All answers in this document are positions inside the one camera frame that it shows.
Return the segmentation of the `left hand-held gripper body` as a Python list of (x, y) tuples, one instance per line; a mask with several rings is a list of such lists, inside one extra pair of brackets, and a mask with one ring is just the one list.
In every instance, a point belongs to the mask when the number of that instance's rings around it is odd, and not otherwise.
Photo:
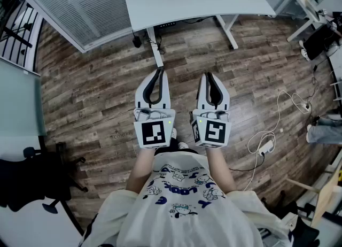
[(135, 108), (135, 132), (139, 147), (163, 148), (170, 144), (176, 112), (173, 109)]

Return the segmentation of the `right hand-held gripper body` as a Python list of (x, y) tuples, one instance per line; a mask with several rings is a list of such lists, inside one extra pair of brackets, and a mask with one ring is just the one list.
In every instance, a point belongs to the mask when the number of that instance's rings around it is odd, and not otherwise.
[(190, 124), (195, 145), (205, 148), (227, 146), (232, 126), (229, 114), (227, 110), (193, 110)]

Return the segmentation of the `person's left forearm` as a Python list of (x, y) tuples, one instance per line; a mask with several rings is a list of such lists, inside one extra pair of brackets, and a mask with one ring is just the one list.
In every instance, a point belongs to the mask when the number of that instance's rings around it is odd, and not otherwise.
[(155, 149), (140, 149), (127, 180), (126, 190), (139, 194), (150, 177)]

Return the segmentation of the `person's right forearm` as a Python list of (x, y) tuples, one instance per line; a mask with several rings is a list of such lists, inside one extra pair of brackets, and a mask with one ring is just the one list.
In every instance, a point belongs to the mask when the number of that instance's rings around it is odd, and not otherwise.
[(236, 191), (237, 187), (227, 162), (219, 148), (206, 148), (209, 172), (217, 186), (225, 193)]

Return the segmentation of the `person's black trousers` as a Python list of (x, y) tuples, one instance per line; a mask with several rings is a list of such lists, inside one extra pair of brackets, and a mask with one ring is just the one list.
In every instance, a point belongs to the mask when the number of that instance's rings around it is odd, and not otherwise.
[(332, 30), (327, 25), (316, 30), (307, 40), (300, 40), (301, 54), (307, 60), (314, 60), (322, 51), (327, 51), (333, 42), (342, 38), (340, 31)]
[(175, 138), (170, 139), (170, 144), (169, 146), (162, 147), (162, 148), (157, 148), (154, 155), (158, 155), (160, 153), (165, 153), (165, 152), (176, 152), (178, 151), (178, 141)]

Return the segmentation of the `white desk leg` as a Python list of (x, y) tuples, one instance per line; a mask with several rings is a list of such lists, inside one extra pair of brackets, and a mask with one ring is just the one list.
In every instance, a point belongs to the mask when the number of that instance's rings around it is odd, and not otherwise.
[(234, 22), (238, 18), (238, 14), (230, 15), (230, 20), (227, 22), (224, 20), (224, 18), (221, 15), (216, 15), (215, 17), (217, 18), (220, 26), (222, 27), (223, 31), (225, 32), (232, 48), (238, 49), (238, 45), (237, 45), (232, 33), (230, 32), (230, 29), (232, 28)]
[(155, 36), (155, 32), (154, 32), (154, 28), (153, 27), (149, 27), (146, 29), (147, 31), (147, 36), (148, 36), (148, 42), (151, 45), (152, 48), (152, 52), (156, 61), (156, 65), (157, 67), (163, 67), (163, 62), (162, 62), (162, 58), (161, 58), (161, 54), (160, 54), (160, 46), (156, 40), (156, 36)]

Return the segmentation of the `white power strip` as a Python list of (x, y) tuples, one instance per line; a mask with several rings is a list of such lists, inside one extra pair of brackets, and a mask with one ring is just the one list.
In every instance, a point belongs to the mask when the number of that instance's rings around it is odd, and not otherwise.
[(274, 143), (272, 140), (269, 140), (265, 144), (263, 144), (261, 147), (258, 149), (258, 154), (260, 156), (264, 156), (266, 153), (272, 152), (274, 149)]

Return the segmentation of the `white printed t-shirt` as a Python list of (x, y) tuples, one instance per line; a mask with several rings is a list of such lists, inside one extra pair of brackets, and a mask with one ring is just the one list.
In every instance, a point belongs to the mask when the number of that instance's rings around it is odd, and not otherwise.
[(189, 152), (155, 156), (117, 245), (263, 247), (257, 227), (212, 179), (207, 158)]

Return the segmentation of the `green glass panel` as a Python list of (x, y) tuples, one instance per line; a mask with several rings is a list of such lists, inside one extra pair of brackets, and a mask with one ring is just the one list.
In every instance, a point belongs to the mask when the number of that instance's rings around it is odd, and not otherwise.
[(0, 136), (45, 136), (41, 78), (0, 57)]

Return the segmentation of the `white side table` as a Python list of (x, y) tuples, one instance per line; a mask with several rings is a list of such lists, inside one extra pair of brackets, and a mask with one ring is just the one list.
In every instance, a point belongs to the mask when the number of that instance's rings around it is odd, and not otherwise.
[(310, 0), (296, 0), (300, 7), (303, 9), (306, 18), (308, 19), (299, 29), (297, 29), (286, 40), (291, 42), (299, 34), (301, 34), (312, 23), (318, 23), (319, 25), (326, 24), (328, 16), (324, 13), (324, 10), (318, 10), (317, 7)]

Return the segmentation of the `light wooden board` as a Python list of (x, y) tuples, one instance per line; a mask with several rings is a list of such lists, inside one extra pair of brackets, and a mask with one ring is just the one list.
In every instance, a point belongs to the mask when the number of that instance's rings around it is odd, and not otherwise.
[(304, 183), (287, 178), (287, 182), (299, 186), (309, 192), (314, 193), (316, 196), (316, 205), (313, 209), (313, 216), (310, 217), (310, 212), (308, 216), (304, 217), (310, 222), (310, 226), (315, 228), (320, 219), (323, 217), (324, 213), (327, 212), (329, 207), (333, 203), (333, 199), (336, 197), (337, 193), (340, 191), (341, 187), (338, 186), (339, 171), (342, 168), (342, 159), (335, 165), (329, 165), (327, 170), (321, 175), (323, 182), (317, 181), (314, 186), (308, 186)]

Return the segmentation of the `black office chair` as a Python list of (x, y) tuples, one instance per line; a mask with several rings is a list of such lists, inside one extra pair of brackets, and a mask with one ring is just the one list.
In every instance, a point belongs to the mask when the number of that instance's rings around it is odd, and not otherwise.
[(57, 214), (57, 203), (71, 199), (71, 187), (88, 192), (87, 187), (69, 175), (86, 159), (80, 157), (65, 163), (65, 152), (66, 144), (57, 143), (55, 151), (25, 148), (23, 161), (0, 159), (0, 207), (18, 212), (35, 200), (50, 198), (53, 202), (42, 206), (47, 212)]

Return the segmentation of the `black metal railing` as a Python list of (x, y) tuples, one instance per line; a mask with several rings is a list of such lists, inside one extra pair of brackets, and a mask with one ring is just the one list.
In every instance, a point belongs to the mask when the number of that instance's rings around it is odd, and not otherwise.
[(26, 0), (0, 0), (0, 57), (35, 72), (42, 17)]

